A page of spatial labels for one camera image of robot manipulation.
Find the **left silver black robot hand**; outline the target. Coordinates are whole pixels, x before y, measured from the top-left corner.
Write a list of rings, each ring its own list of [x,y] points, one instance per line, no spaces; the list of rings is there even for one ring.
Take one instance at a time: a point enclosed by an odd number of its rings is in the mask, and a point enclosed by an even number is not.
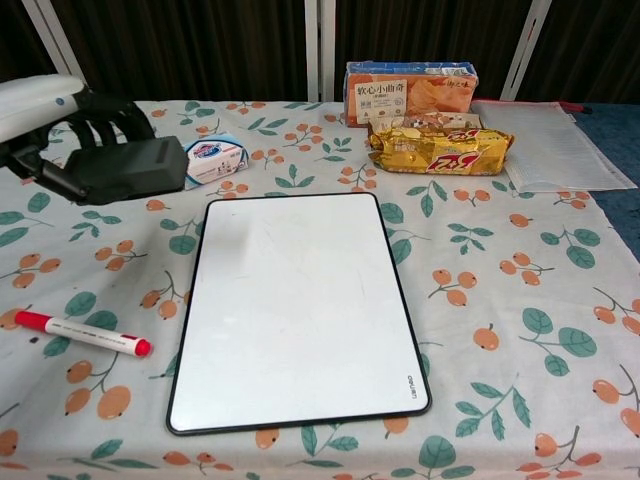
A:
[[[80,142],[85,155],[80,165],[90,174],[105,166],[105,174],[82,180],[70,167],[41,157],[49,145],[50,130],[61,122],[69,124]],[[105,161],[89,154],[91,148],[102,151],[116,146],[116,130],[128,141],[155,137],[135,102],[97,93],[77,77],[37,75],[1,84],[1,165],[72,202],[105,205],[142,195],[113,154]]]

